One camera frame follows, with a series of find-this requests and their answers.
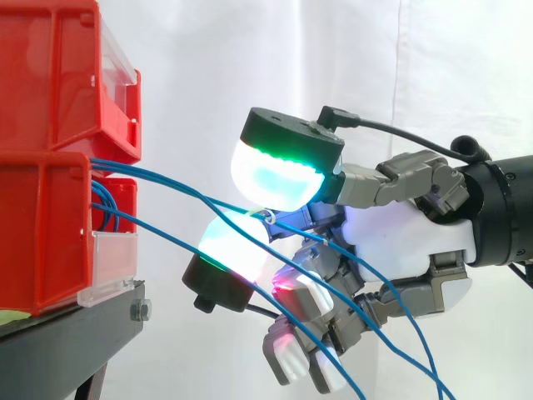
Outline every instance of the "white backdrop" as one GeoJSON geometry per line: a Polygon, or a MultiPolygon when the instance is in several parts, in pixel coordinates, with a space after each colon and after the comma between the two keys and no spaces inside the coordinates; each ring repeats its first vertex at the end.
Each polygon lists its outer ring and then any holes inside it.
{"type": "MultiPolygon", "coordinates": [[[[101,0],[101,8],[142,73],[143,167],[249,207],[229,166],[253,106],[316,118],[330,104],[443,145],[467,132],[496,158],[531,153],[527,3],[101,0]]],[[[345,159],[368,167],[417,149],[363,129],[341,135],[345,159]]],[[[139,217],[192,244],[213,218],[199,202],[145,182],[139,217]]],[[[262,356],[267,318],[198,312],[181,283],[190,254],[147,232],[140,241],[138,277],[153,315],[110,362],[103,400],[322,398],[309,378],[277,385],[262,356]]],[[[297,245],[277,244],[287,255],[297,245]]],[[[280,266],[269,262],[272,271],[280,266]]],[[[504,267],[471,276],[455,310],[420,321],[439,374],[459,399],[528,398],[533,293],[504,267]]],[[[425,361],[408,322],[385,331],[425,361]]],[[[436,397],[431,381],[370,333],[343,362],[369,399],[436,397]]]]}

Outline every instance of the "blue cable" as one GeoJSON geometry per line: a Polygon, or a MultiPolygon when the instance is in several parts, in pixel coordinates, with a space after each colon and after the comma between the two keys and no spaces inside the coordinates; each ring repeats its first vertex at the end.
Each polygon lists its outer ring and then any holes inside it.
{"type": "MultiPolygon", "coordinates": [[[[104,203],[103,199],[105,198],[107,201],[106,203],[109,204],[109,207],[118,210],[117,203],[115,202],[115,199],[111,195],[111,193],[104,187],[101,183],[97,181],[92,181],[92,190],[102,199],[102,204],[104,203]]],[[[100,229],[103,231],[107,224],[109,223],[110,217],[108,217],[111,214],[107,214],[104,216],[104,223],[103,223],[103,229],[100,229]]],[[[113,227],[114,232],[118,232],[118,226],[120,224],[120,218],[115,215],[115,225],[113,227]]]]}
{"type": "Polygon", "coordinates": [[[361,391],[361,389],[357,386],[357,384],[353,381],[353,379],[350,377],[346,369],[341,365],[341,363],[327,350],[327,347],[324,345],[324,343],[321,342],[321,340],[316,337],[310,330],[307,328],[303,323],[301,323],[295,316],[292,314],[288,309],[283,307],[277,300],[275,300],[272,296],[270,296],[266,291],[264,291],[261,287],[256,285],[254,282],[249,282],[244,277],[241,277],[239,274],[233,272],[231,269],[227,268],[226,266],[220,264],[217,260],[214,258],[209,257],[204,252],[198,250],[196,247],[191,246],[188,243],[183,242],[182,240],[178,239],[177,237],[173,237],[172,235],[169,235],[166,232],[163,232],[156,227],[153,227],[152,225],[141,221],[140,219],[134,218],[131,215],[128,215],[124,212],[120,212],[115,209],[111,209],[109,207],[101,206],[100,204],[93,203],[92,206],[98,210],[102,210],[105,213],[111,213],[115,216],[115,218],[120,217],[124,218],[132,223],[135,223],[141,228],[145,228],[146,230],[155,233],[156,235],[165,238],[166,240],[177,244],[178,246],[181,246],[182,248],[185,248],[186,250],[198,254],[201,258],[208,261],[209,263],[213,264],[214,266],[220,268],[223,271],[227,271],[237,279],[239,279],[241,282],[245,283],[248,287],[252,288],[255,292],[259,293],[262,297],[264,297],[272,306],[277,308],[280,313],[283,313],[291,323],[296,325],[298,328],[301,329],[302,332],[306,336],[308,336],[315,344],[316,346],[324,353],[324,355],[327,357],[328,360],[335,366],[336,370],[346,379],[348,384],[351,386],[351,388],[357,393],[357,396],[361,400],[366,400],[365,395],[361,391]]]}
{"type": "MultiPolygon", "coordinates": [[[[185,185],[183,183],[174,181],[173,179],[170,179],[169,177],[164,177],[164,176],[162,176],[160,174],[157,174],[155,172],[151,172],[151,171],[148,171],[148,170],[145,170],[145,169],[142,169],[142,168],[138,168],[138,167],[127,166],[127,165],[124,165],[124,164],[121,164],[121,163],[118,163],[118,162],[114,163],[114,162],[109,162],[109,161],[105,161],[105,160],[97,160],[97,159],[93,159],[91,161],[93,163],[105,166],[105,167],[100,167],[100,166],[96,165],[96,166],[93,166],[93,169],[102,170],[102,171],[109,171],[109,172],[115,172],[115,173],[123,173],[125,175],[130,175],[130,176],[133,176],[133,177],[146,179],[148,181],[152,181],[152,182],[155,182],[155,183],[160,183],[160,184],[168,186],[170,188],[174,188],[174,189],[176,189],[176,190],[178,190],[178,191],[180,191],[182,193],[185,193],[185,194],[188,194],[190,196],[199,198],[211,210],[213,210],[225,223],[227,223],[230,227],[232,227],[237,232],[239,232],[242,236],[244,236],[245,238],[247,238],[251,242],[255,243],[260,248],[263,248],[264,250],[266,250],[268,253],[270,253],[275,258],[278,258],[279,260],[283,261],[284,263],[290,265],[291,267],[296,269],[301,274],[309,277],[313,282],[319,284],[320,286],[324,287],[325,289],[327,289],[331,293],[335,294],[348,307],[352,308],[354,310],[354,312],[356,312],[358,314],[358,316],[366,323],[366,325],[368,325],[378,335],[378,337],[385,343],[385,345],[387,345],[390,348],[390,350],[392,350],[396,355],[402,357],[407,362],[409,362],[410,364],[414,365],[415,367],[420,369],[422,372],[424,372],[427,376],[429,376],[437,385],[437,389],[439,391],[439,398],[441,397],[441,390],[444,390],[444,392],[446,393],[446,396],[448,396],[448,398],[450,398],[452,400],[455,400],[455,398],[451,394],[450,390],[438,378],[438,375],[436,374],[435,364],[433,363],[433,358],[431,356],[431,352],[429,350],[429,347],[427,346],[427,342],[424,339],[424,336],[423,336],[420,328],[417,326],[417,324],[416,324],[414,318],[412,317],[411,313],[409,312],[409,310],[403,304],[398,291],[396,290],[394,285],[392,285],[392,283],[390,281],[388,281],[388,279],[386,279],[382,274],[380,274],[377,270],[375,270],[375,268],[371,267],[366,262],[364,262],[364,260],[361,260],[360,258],[356,257],[355,255],[349,253],[344,248],[337,246],[335,243],[331,243],[331,245],[333,247],[335,247],[335,249],[337,251],[340,251],[341,253],[345,254],[347,257],[349,257],[350,259],[353,259],[356,262],[361,261],[361,265],[364,268],[367,268],[369,271],[371,271],[376,276],[381,278],[385,282],[385,284],[388,283],[387,286],[390,285],[389,288],[391,288],[391,291],[395,295],[396,299],[398,300],[398,303],[401,306],[403,306],[402,309],[404,310],[404,313],[406,313],[406,315],[408,317],[409,316],[411,317],[409,319],[410,319],[411,323],[413,323],[413,325],[415,326],[415,329],[416,329],[417,333],[419,334],[419,337],[421,338],[422,343],[424,344],[424,348],[426,350],[426,353],[428,353],[428,358],[430,359],[430,364],[432,364],[431,368],[434,369],[433,372],[429,371],[426,367],[424,367],[419,362],[414,360],[412,357],[408,356],[407,354],[402,352],[402,350],[400,350],[399,348],[394,346],[392,344],[392,342],[386,337],[386,335],[377,327],[377,325],[375,325],[375,323],[350,298],[348,298],[343,293],[339,292],[337,289],[335,289],[334,287],[332,287],[328,283],[322,281],[320,278],[317,278],[314,275],[310,274],[307,270],[305,270],[304,268],[302,268],[299,265],[295,264],[292,260],[289,260],[288,258],[283,256],[282,254],[276,252],[272,248],[270,248],[270,247],[264,245],[263,243],[257,241],[254,237],[251,237],[250,235],[248,235],[246,232],[244,232],[242,229],[240,229],[235,223],[233,223],[229,218],[227,218],[215,206],[214,203],[219,203],[219,205],[221,205],[222,207],[230,206],[229,208],[234,210],[234,211],[239,211],[239,210],[242,210],[242,209],[239,209],[238,207],[234,207],[234,206],[228,205],[228,204],[226,204],[224,202],[220,202],[220,201],[217,201],[217,200],[215,202],[212,202],[210,198],[207,198],[207,197],[203,196],[201,193],[199,193],[197,190],[193,189],[192,187],[188,187],[187,185],[185,185]]],[[[295,231],[297,231],[298,234],[301,234],[304,237],[306,235],[309,235],[309,238],[311,238],[312,240],[319,240],[321,243],[324,242],[324,238],[322,238],[322,237],[317,237],[315,235],[311,235],[309,233],[306,233],[306,232],[303,232],[303,231],[299,231],[299,230],[295,230],[295,231]]]]}
{"type": "MultiPolygon", "coordinates": [[[[102,203],[103,206],[106,206],[106,207],[112,206],[109,200],[107,200],[106,195],[102,193],[100,189],[92,186],[92,192],[100,198],[100,202],[102,203]]],[[[109,220],[111,219],[111,216],[112,215],[109,212],[105,212],[103,214],[102,225],[100,225],[100,227],[98,228],[98,231],[103,232],[106,230],[107,225],[109,224],[109,220]]]]}

